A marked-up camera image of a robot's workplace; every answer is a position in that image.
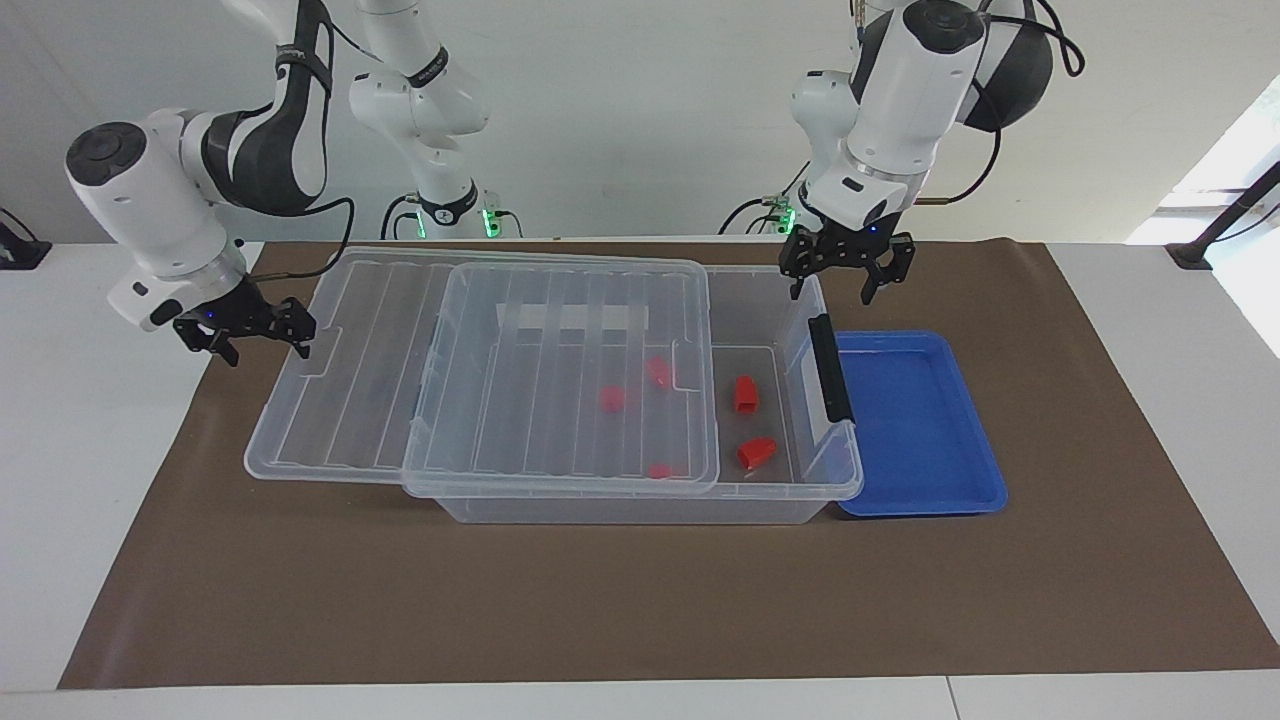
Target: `transparent box lid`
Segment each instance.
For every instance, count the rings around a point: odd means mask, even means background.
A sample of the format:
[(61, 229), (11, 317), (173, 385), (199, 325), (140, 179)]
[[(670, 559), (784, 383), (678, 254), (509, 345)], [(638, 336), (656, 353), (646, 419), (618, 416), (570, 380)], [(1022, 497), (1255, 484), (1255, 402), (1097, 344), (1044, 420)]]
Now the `transparent box lid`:
[[(591, 372), (599, 373), (595, 382), (600, 389), (609, 384), (621, 386), (623, 402), (622, 410), (616, 414), (604, 413), (600, 405), (595, 406), (600, 407), (598, 415), (604, 421), (599, 428), (591, 429), (591, 437), (602, 442), (607, 437), (628, 438), (630, 445), (622, 452), (602, 452), (589, 462), (571, 469), (570, 474), (558, 474), (566, 468), (563, 459), (568, 456), (563, 448), (567, 439), (576, 437), (575, 425), (538, 436), (550, 438), (545, 454), (541, 446), (530, 452), (535, 437), (532, 434), (529, 436), (529, 442), (524, 438), (513, 441), (512, 445), (522, 443), (521, 450), (531, 462), (527, 466), (535, 469), (526, 471), (525, 460), (521, 460), (521, 470), (515, 479), (503, 480), (500, 474), (484, 468), (498, 462), (503, 464), (502, 468), (509, 466), (506, 464), (513, 462), (508, 457), (515, 456), (513, 450), (502, 451), (500, 456), (497, 452), (483, 457), (476, 454), (474, 461), (463, 459), (457, 465), (438, 461), (443, 445), (438, 445), (436, 455), (431, 455), (430, 441), (435, 436), (433, 430), (440, 427), (440, 416), (448, 419), (453, 413), (467, 414), (466, 409), (451, 409), (442, 404), (440, 411), (424, 415), (424, 407), (435, 406), (426, 405), (430, 396), (421, 388), (421, 380), (426, 377), (424, 370), (430, 372), (428, 357), (433, 337), (438, 332), (449, 334), (458, 329), (451, 329), (443, 322), (439, 323), (443, 331), (438, 331), (436, 325), (442, 313), (444, 318), (449, 316), (444, 310), (447, 287), (454, 269), (462, 265), (472, 265), (465, 277), (479, 273), (475, 277), (488, 275), (490, 279), (495, 277), (493, 273), (498, 268), (508, 265), (522, 268), (517, 275), (526, 279), (539, 274), (532, 270), (535, 266), (573, 268), (567, 274), (559, 274), (554, 284), (557, 292), (566, 293), (561, 301), (558, 333), (547, 333), (548, 323), (556, 316), (552, 313), (554, 304), (536, 302), (538, 296), (534, 293), (539, 288), (548, 293), (553, 290), (550, 275), (547, 275), (545, 284), (532, 279), (529, 288), (521, 292), (534, 295), (525, 295), (518, 302), (508, 304), (506, 299), (494, 297), (492, 324), (485, 327), (500, 327), (500, 319), (507, 316), (507, 306), (512, 305), (515, 324), (507, 327), (516, 331), (516, 343), (512, 346), (516, 363), (503, 360), (503, 366), (513, 366), (518, 373), (526, 369), (524, 359), (529, 350), (524, 347), (524, 341), (531, 334), (556, 337), (552, 348), (554, 355), (563, 351), (566, 357), (585, 357), (585, 350), (575, 350), (571, 340), (577, 338), (585, 348), (588, 325), (591, 324), (595, 328), (590, 333), (593, 342), (596, 342), (599, 334), (600, 359), (582, 368), (590, 366), (594, 368)], [(570, 278), (596, 265), (609, 269), (604, 274), (588, 273), (595, 278), (586, 282), (590, 297), (579, 302), (575, 293), (582, 286), (577, 279)], [(311, 356), (302, 359), (291, 352), (285, 359), (246, 448), (244, 466), (250, 474), (261, 479), (385, 484), (406, 483), (408, 468), (415, 486), (452, 492), (483, 493), (485, 488), (497, 491), (511, 484), (524, 489), (617, 489), (655, 495), (701, 492), (714, 483), (718, 474), (707, 297), (705, 270), (698, 264), (680, 260), (351, 247), (316, 286), (310, 307), (317, 325), (316, 338), (311, 342)], [(598, 314), (588, 311), (591, 306), (588, 300), (596, 304)], [(668, 348), (669, 357), (659, 351), (659, 345)], [(653, 356), (668, 357), (673, 387), (666, 391), (669, 395), (657, 402), (650, 396), (662, 388), (637, 388), (637, 383), (653, 380), (648, 373), (636, 375), (634, 368), (626, 365), (626, 359), (634, 356), (635, 347), (645, 351), (646, 361)], [(540, 356), (541, 343), (538, 348)], [(618, 357), (621, 370), (617, 369)], [(554, 368), (553, 372), (563, 380), (570, 363), (562, 365), (557, 360)], [(609, 379), (618, 372), (625, 377), (616, 382)], [(511, 384), (509, 378), (506, 377), (506, 384), (503, 380), (494, 384), (502, 389)], [(585, 380), (579, 383), (580, 387), (584, 384)], [(448, 384), (451, 388), (456, 386), (457, 383)], [(532, 388), (534, 386), (529, 386), (525, 391), (531, 392)], [(567, 405), (566, 397), (548, 389), (543, 395), (525, 396), (525, 401), (541, 401), (538, 406), (540, 411), (549, 398), (558, 398), (562, 405)], [(600, 400), (596, 393), (594, 401)], [(512, 395), (494, 398), (499, 405), (515, 401), (516, 396)], [(566, 413), (567, 410), (557, 410), (548, 416), (564, 418)], [(498, 423), (502, 414), (486, 415), (485, 423)], [(543, 430), (548, 429), (544, 423), (535, 423), (535, 419), (540, 416), (535, 418), (530, 406), (526, 416), (512, 416), (511, 424), (527, 424), (529, 428), (536, 424)], [(671, 419), (673, 424), (659, 423), (663, 419)], [(497, 436), (485, 434), (485, 428), (490, 425), (481, 424), (479, 416), (471, 423), (477, 441), (474, 451), (479, 450), (479, 441), (486, 438), (490, 445), (484, 447), (492, 448), (492, 438)], [(445, 424), (461, 427), (458, 423)], [(492, 425), (492, 429), (497, 428), (497, 424)], [(406, 460), (415, 457), (407, 452), (411, 429), (417, 439), (415, 448), (419, 455), (407, 466)], [(680, 462), (676, 448), (685, 454), (684, 464)], [(641, 465), (636, 465), (637, 454)], [(573, 457), (579, 457), (576, 448)], [(654, 468), (662, 465), (666, 468)], [(467, 471), (454, 471), (453, 468)], [(650, 474), (658, 474), (652, 471), (655, 469), (669, 470), (669, 477), (650, 478)]]
[(705, 492), (719, 474), (707, 283), (686, 261), (456, 266), (404, 482), (419, 492)]

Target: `white table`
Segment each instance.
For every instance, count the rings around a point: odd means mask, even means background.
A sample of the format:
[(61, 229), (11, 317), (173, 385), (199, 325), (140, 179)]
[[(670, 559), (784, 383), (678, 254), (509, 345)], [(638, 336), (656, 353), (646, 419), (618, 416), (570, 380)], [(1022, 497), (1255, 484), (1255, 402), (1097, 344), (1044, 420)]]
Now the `white table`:
[[(1051, 251), (1280, 637), (1280, 360), (1212, 274), (1180, 272), (1158, 247)], [(209, 361), (111, 313), (104, 295), (128, 263), (116, 246), (59, 246), (35, 273), (0, 274), (0, 717), (1253, 719), (1280, 708), (1280, 671), (49, 692)]]

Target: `red object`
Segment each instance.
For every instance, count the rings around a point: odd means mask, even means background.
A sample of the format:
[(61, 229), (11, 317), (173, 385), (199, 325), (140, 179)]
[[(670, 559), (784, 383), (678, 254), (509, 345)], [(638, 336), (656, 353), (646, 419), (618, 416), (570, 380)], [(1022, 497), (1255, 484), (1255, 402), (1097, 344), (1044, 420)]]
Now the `red object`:
[(653, 380), (653, 384), (660, 387), (662, 389), (671, 389), (673, 377), (671, 373), (671, 363), (667, 363), (666, 357), (654, 355), (645, 361), (644, 369), (649, 373), (649, 379)]
[(737, 446), (737, 461), (742, 464), (744, 470), (750, 471), (768, 462), (777, 451), (778, 443), (773, 442), (773, 438), (758, 437)]
[(760, 391), (755, 388), (751, 375), (739, 375), (733, 383), (733, 410), (755, 413), (760, 407)]
[(600, 388), (600, 410), (605, 413), (622, 413), (627, 404), (627, 393), (620, 386), (605, 386)]

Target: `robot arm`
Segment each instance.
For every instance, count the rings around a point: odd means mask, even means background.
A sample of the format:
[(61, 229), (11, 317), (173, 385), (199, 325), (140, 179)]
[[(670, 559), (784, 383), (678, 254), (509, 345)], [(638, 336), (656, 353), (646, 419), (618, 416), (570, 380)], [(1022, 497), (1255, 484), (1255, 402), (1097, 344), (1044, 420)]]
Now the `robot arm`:
[[(868, 26), (852, 76), (809, 73), (801, 81), (792, 114), (814, 155), (778, 258), (782, 274), (796, 279), (792, 297), (806, 277), (832, 265), (867, 269), (864, 304), (906, 278), (914, 245), (893, 231), (956, 120), (986, 38), (982, 18), (960, 3), (916, 0)], [(892, 260), (881, 265), (886, 252)]]
[[(914, 243), (895, 234), (955, 122), (998, 133), (1039, 102), (1052, 74), (1048, 32), (1033, 0), (868, 0), (878, 17), (858, 33), (852, 74), (812, 72), (796, 86), (791, 111), (809, 137), (806, 182), (786, 199), (795, 211), (778, 258), (785, 275), (804, 279), (824, 268), (864, 268), (861, 299), (902, 282)], [(891, 254), (886, 265), (879, 258)]]
[(192, 351), (234, 365), (232, 338), (282, 340), (305, 357), (315, 320), (293, 297), (271, 305), (214, 217), (227, 202), (297, 215), (325, 186), (333, 26), (320, 0), (224, 0), (276, 42), (275, 99), (259, 110), (159, 110), (105, 123), (67, 152), (67, 176), (136, 266), (108, 295), (145, 331), (174, 325)]
[(394, 72), (358, 76), (351, 111), (408, 163), (428, 237), (492, 236), (484, 191), (453, 136), (484, 129), (479, 82), (449, 58), (417, 0), (357, 0), (370, 49)]

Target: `brown mat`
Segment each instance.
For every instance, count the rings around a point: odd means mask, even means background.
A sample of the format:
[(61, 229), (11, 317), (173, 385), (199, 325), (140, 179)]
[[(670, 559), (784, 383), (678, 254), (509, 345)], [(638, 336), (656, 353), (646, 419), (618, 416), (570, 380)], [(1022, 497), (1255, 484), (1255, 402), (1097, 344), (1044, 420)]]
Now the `brown mat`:
[[(777, 252), (590, 250), (721, 264)], [(329, 252), (275, 245), (259, 270)], [(951, 341), (1009, 483), (998, 515), (466, 527), (396, 487), (260, 482), (241, 457), (285, 348), (243, 342), (241, 369), (205, 374), (60, 687), (1280, 666), (1048, 252), (928, 245), (911, 274), (870, 309), (858, 274), (823, 287), (837, 328)]]

